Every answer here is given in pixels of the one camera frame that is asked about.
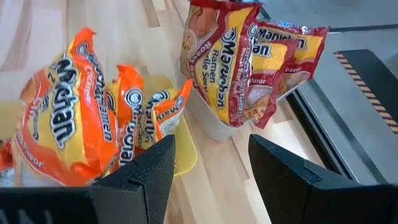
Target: wooden countertop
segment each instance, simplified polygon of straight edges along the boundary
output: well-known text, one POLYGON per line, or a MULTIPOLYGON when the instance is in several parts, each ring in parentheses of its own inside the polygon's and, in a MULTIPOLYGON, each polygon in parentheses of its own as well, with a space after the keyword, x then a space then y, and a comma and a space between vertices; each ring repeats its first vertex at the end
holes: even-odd
MULTIPOLYGON (((1 0, 0 101, 17 99, 34 72, 84 26, 98 34, 95 50, 107 80, 117 77, 117 63, 131 63, 143 75, 175 81, 188 8, 187 0, 1 0)), ((286 101, 265 130, 246 126, 223 142, 212 141, 189 113, 185 117, 198 162, 174 180, 165 223, 270 223, 251 171, 250 133, 322 164, 286 101)))

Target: plastic wrapper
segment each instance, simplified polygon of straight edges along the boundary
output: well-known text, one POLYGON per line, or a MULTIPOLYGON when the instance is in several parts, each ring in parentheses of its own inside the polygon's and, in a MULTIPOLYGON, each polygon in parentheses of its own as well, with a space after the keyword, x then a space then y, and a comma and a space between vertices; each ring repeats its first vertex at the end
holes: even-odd
POLYGON ((12 167, 11 140, 0 140, 0 172, 12 167))
POLYGON ((253 37, 261 4, 192 0, 180 71, 222 122, 243 124, 253 37))
POLYGON ((264 128, 276 111, 276 99, 285 69, 294 62, 296 40, 256 42, 244 115, 254 125, 264 128))
POLYGON ((82 29, 39 75, 38 86, 52 85, 27 101, 12 138, 16 187, 90 184, 116 154, 116 117, 106 106, 93 35, 82 29))
POLYGON ((295 90, 300 84, 312 79, 325 47, 327 33, 328 27, 311 28, 273 19, 259 20, 257 37, 260 42, 285 39, 298 41, 295 62, 286 68, 280 84, 278 100, 295 90))
POLYGON ((118 147, 115 161, 105 173, 108 175, 133 160, 138 121, 144 101, 144 81, 130 65, 118 65, 119 78, 107 85, 108 108, 118 118, 118 147))
POLYGON ((138 154, 171 134, 177 127, 191 89, 192 80, 189 79, 181 90, 171 88, 158 91, 148 99, 138 125, 138 154))

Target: white container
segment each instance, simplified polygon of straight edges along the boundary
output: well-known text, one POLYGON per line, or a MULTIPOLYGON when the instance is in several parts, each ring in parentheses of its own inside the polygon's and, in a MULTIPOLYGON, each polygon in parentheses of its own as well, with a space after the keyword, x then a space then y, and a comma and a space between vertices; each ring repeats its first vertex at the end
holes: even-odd
MULTIPOLYGON (((177 85, 179 88, 181 88, 187 81, 187 78, 185 78, 180 71, 179 60, 175 64, 175 73, 177 85)), ((215 141, 228 139, 242 127, 235 128, 224 124, 208 106, 207 102, 201 97, 196 89, 191 91, 186 108, 201 124, 207 135, 209 135, 209 137, 215 141)))

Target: black and orange striped tape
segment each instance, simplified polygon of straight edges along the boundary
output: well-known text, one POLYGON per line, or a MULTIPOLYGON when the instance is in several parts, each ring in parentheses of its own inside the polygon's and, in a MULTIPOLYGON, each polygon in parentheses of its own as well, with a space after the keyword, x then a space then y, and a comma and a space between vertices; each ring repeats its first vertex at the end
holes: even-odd
POLYGON ((348 63, 347 59, 345 59, 344 55, 340 52, 335 52, 334 55, 340 61, 342 66, 351 76, 351 78, 355 81, 357 86, 361 89, 361 91, 365 94, 366 98, 371 102, 373 107, 379 112, 380 116, 384 119, 387 125, 391 128, 392 132, 398 136, 398 123, 391 117, 391 115, 387 112, 385 107, 381 105, 380 101, 376 98, 376 96, 372 93, 372 90, 366 85, 366 83, 362 80, 362 78, 357 74, 355 69, 348 63))

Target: yellow bin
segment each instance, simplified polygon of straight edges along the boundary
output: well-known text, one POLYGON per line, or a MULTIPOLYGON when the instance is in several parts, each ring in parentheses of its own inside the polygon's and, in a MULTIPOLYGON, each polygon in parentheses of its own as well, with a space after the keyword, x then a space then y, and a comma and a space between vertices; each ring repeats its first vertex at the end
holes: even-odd
MULTIPOLYGON (((163 75, 152 75, 144 77, 145 94, 151 96, 153 93, 173 88, 172 82, 163 75)), ((17 124, 18 100, 0 101, 0 139, 9 139, 17 124)), ((174 176, 179 176, 190 171, 198 159, 197 150, 193 143, 185 118, 181 116, 180 124, 175 130, 175 158, 176 165, 174 176)))

